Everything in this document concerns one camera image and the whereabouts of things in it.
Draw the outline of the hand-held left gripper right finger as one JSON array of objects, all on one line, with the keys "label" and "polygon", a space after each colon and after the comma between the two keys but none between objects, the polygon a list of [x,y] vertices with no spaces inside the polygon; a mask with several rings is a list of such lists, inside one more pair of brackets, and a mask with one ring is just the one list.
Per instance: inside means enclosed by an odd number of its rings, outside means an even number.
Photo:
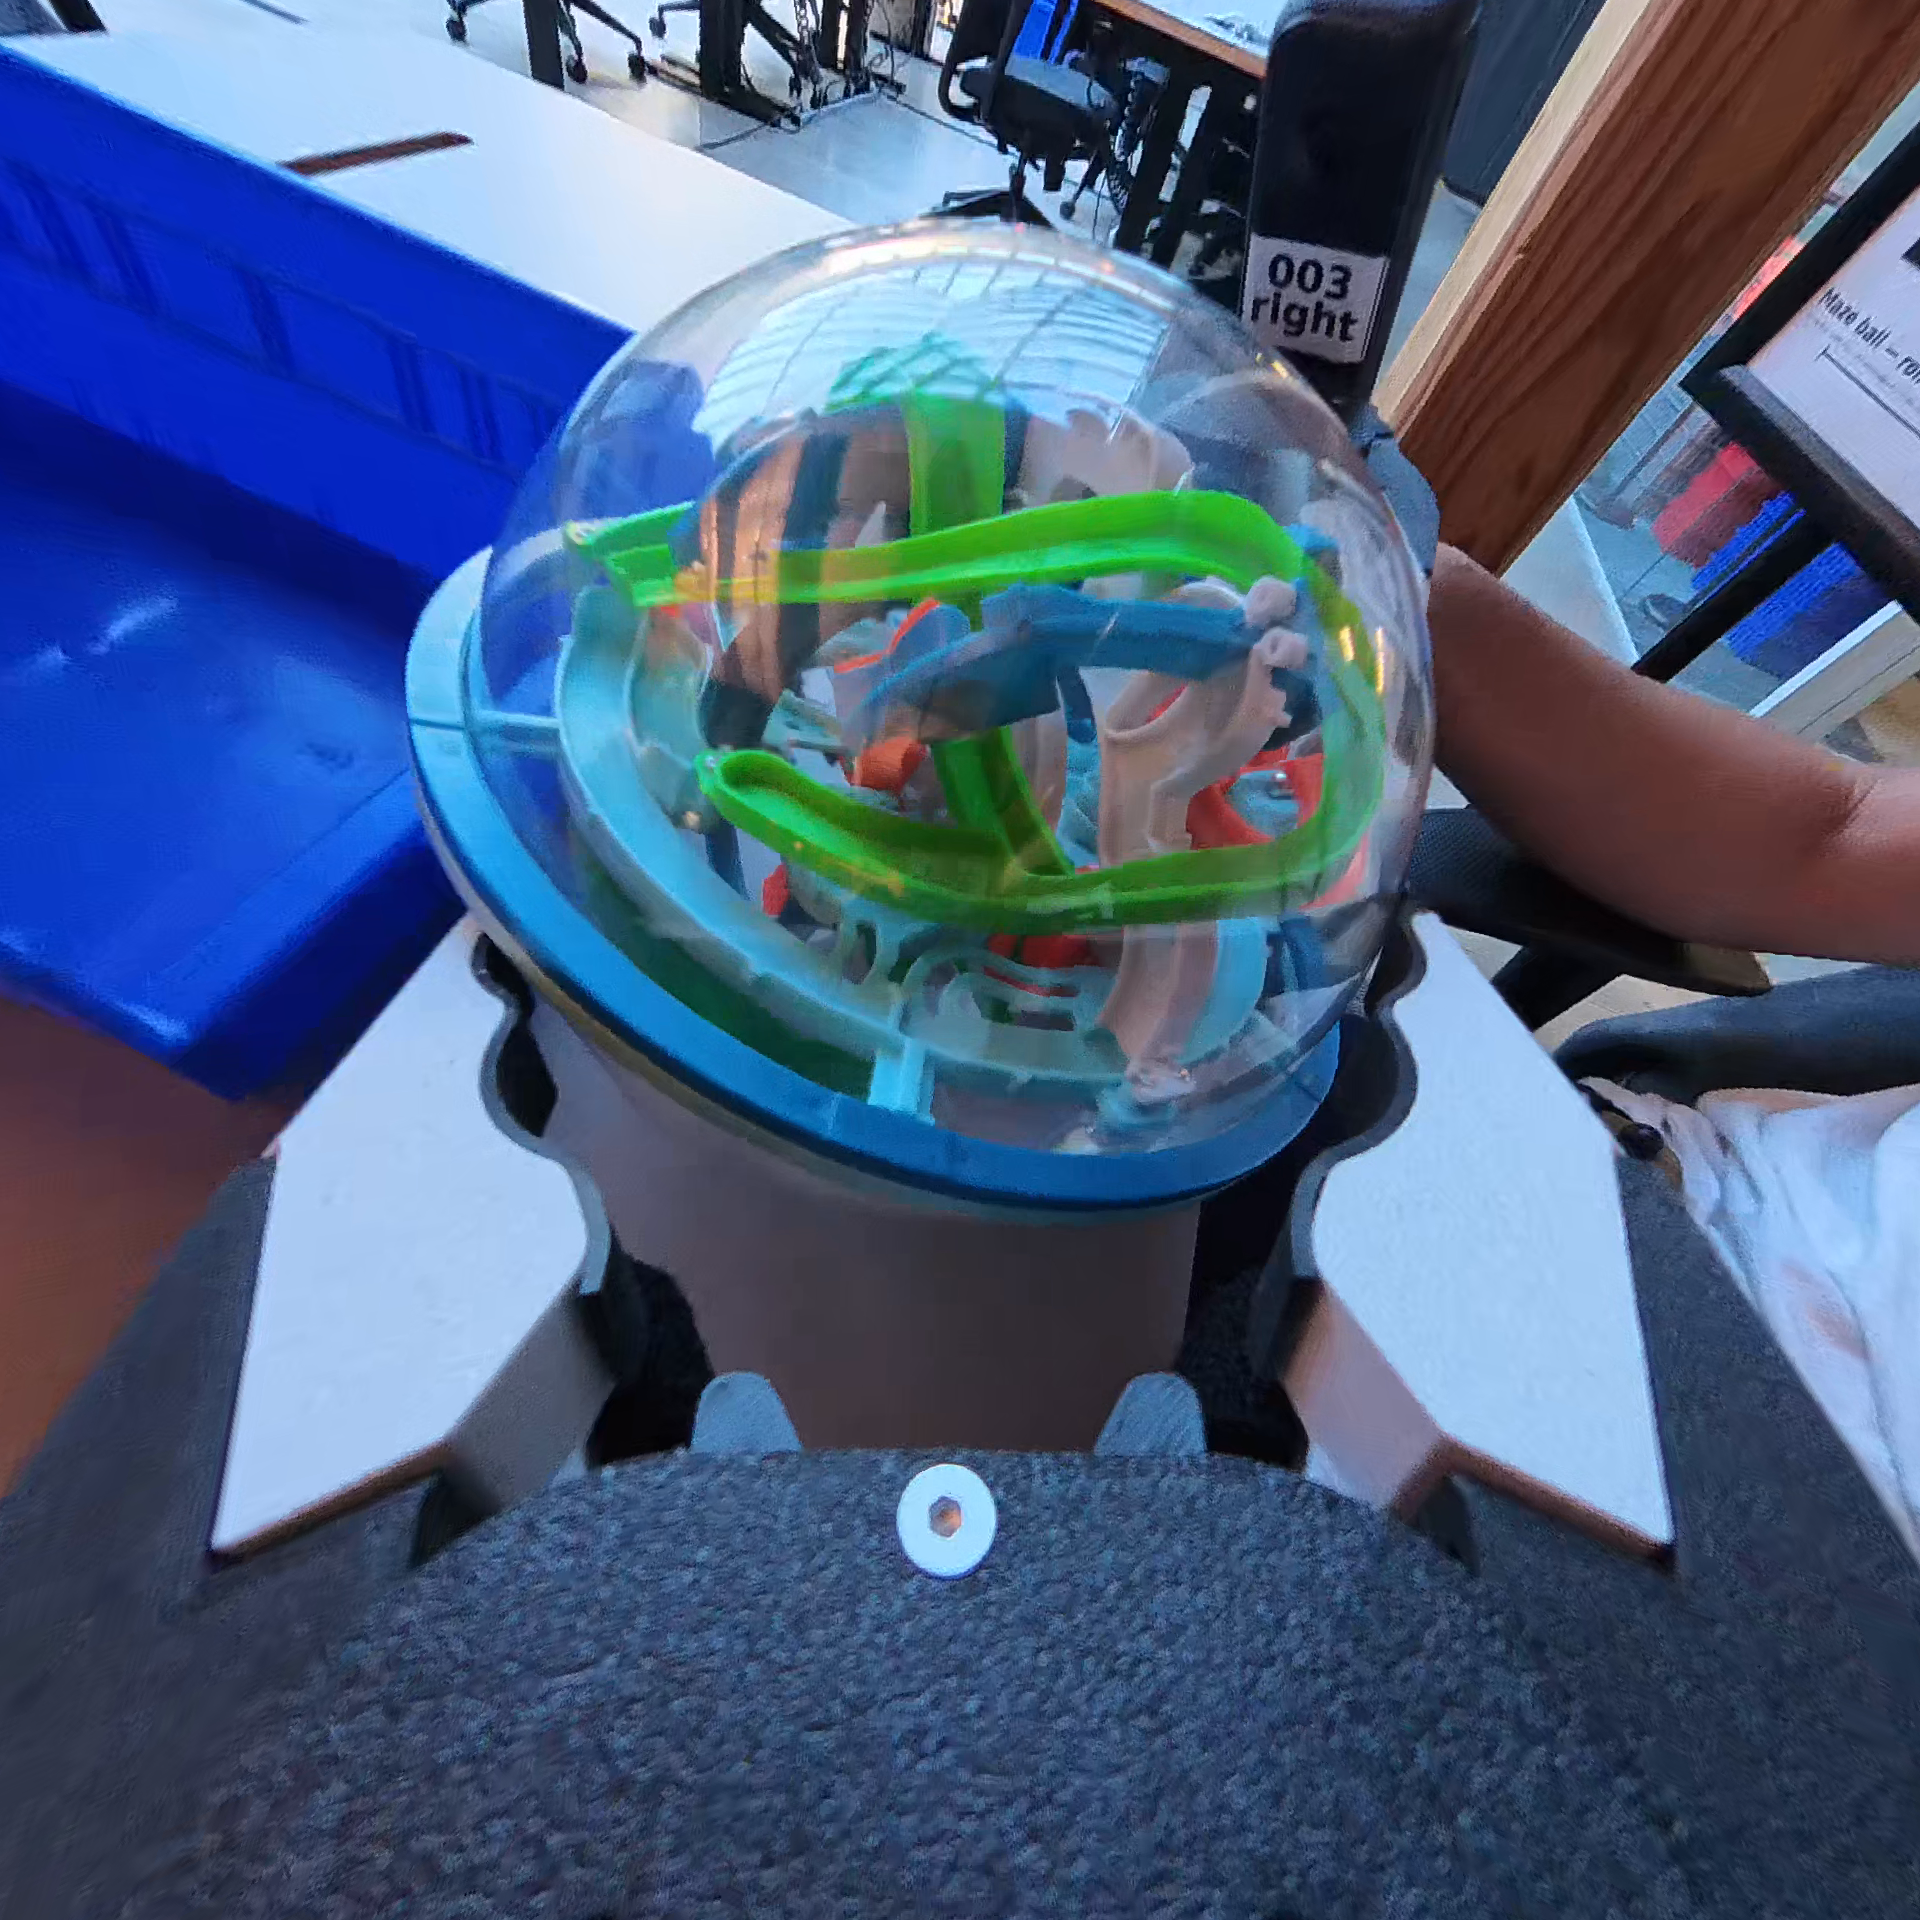
[{"label": "hand-held left gripper right finger", "polygon": [[1673,1546],[1615,1149],[1434,914],[1391,927],[1287,1148],[1252,1306],[1303,1474],[1412,1521],[1443,1481]]}]

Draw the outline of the clear plastic maze ball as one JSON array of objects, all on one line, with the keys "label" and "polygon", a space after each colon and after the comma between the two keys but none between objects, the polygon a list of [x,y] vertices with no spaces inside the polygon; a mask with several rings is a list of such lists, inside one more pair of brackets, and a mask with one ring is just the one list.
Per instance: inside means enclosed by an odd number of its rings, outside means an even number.
[{"label": "clear plastic maze ball", "polygon": [[844,231],[564,412],[420,612],[563,1142],[805,1450],[1082,1450],[1323,1121],[1434,769],[1434,493],[1058,231]]}]

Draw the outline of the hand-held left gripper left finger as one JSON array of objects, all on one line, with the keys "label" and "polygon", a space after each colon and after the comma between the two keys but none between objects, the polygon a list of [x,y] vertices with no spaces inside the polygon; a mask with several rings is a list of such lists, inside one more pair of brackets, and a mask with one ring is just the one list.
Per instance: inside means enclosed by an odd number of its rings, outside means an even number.
[{"label": "hand-held left gripper left finger", "polygon": [[583,1450],[613,1378],[580,1286],[613,1239],[500,1097],[519,1017],[461,918],[282,1129],[214,1554],[431,1477],[487,1517]]}]

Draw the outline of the large blue plastic bin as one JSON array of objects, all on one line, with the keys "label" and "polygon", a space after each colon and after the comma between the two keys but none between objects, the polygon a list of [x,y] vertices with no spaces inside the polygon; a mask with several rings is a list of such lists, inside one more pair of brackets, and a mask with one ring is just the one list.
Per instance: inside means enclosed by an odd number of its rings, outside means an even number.
[{"label": "large blue plastic bin", "polygon": [[250,1097],[457,916],[407,644],[629,332],[21,42],[3,94],[4,995]]}]

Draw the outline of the black framed tag sign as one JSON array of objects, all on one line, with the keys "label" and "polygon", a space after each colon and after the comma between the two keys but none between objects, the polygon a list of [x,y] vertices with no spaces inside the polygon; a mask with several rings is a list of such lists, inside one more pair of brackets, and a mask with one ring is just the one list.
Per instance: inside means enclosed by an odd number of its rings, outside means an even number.
[{"label": "black framed tag sign", "polygon": [[1687,395],[1918,612],[1918,131],[1684,374]]}]

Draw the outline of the wooden post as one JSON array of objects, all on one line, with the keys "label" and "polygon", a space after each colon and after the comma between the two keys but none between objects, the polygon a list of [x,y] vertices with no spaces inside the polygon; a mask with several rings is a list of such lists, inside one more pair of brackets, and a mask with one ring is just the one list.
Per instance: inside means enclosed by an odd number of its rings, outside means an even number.
[{"label": "wooden post", "polygon": [[1914,90],[1915,2],[1611,2],[1382,374],[1491,572]]}]

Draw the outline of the black office chair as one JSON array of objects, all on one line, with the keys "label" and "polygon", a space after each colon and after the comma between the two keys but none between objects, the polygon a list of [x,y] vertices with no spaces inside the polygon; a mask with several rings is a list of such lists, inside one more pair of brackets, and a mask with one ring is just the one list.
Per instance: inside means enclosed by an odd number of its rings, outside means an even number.
[{"label": "black office chair", "polygon": [[1115,98],[1069,63],[1017,52],[1029,9],[1027,2],[957,6],[937,83],[939,108],[989,134],[1013,164],[1005,185],[945,195],[932,210],[939,218],[1052,227],[1023,190],[1029,170],[1039,166],[1043,188],[1055,195],[1069,163],[1086,161],[1092,182],[1113,161]]}]

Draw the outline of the black seat chair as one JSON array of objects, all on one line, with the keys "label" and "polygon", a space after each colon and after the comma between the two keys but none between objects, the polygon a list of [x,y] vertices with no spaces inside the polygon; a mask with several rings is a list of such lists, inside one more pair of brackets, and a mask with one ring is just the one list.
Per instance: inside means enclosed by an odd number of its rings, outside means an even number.
[{"label": "black seat chair", "polygon": [[1692,991],[1681,1006],[1582,1027],[1555,1052],[1567,1078],[1601,1077],[1681,1105],[1755,1087],[1853,1097],[1915,1086],[1914,967],[1843,967],[1774,986],[1751,950],[1684,943],[1587,897],[1474,807],[1427,812],[1409,902],[1517,948],[1493,991],[1532,1033],[1619,979]]}]

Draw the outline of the wooden desk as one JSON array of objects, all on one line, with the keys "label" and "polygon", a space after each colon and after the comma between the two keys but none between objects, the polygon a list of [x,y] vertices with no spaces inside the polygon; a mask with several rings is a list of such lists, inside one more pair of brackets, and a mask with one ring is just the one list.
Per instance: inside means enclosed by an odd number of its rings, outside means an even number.
[{"label": "wooden desk", "polygon": [[1173,270],[1188,233],[1209,207],[1222,207],[1244,166],[1234,147],[1251,133],[1267,52],[1282,2],[1092,2],[1074,22],[1083,42],[1105,33],[1117,60],[1165,70],[1158,98],[1142,115],[1113,245]]}]

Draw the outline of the black sign stand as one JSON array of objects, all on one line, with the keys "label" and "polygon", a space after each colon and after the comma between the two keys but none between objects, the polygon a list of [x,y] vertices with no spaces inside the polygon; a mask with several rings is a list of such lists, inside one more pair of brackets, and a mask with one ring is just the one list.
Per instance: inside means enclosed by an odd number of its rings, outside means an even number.
[{"label": "black sign stand", "polygon": [[1739,621],[1831,545],[1828,530],[1793,507],[1771,522],[1714,586],[1698,595],[1677,621],[1633,665],[1639,678],[1670,683],[1703,659]]}]

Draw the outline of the person's right forearm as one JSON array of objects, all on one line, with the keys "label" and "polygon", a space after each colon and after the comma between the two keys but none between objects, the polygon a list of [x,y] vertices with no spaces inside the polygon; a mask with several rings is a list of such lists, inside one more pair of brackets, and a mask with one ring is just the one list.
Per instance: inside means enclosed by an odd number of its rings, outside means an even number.
[{"label": "person's right forearm", "polygon": [[1451,545],[1427,617],[1437,770],[1561,879],[1690,943],[1915,967],[1915,770],[1651,682]]}]

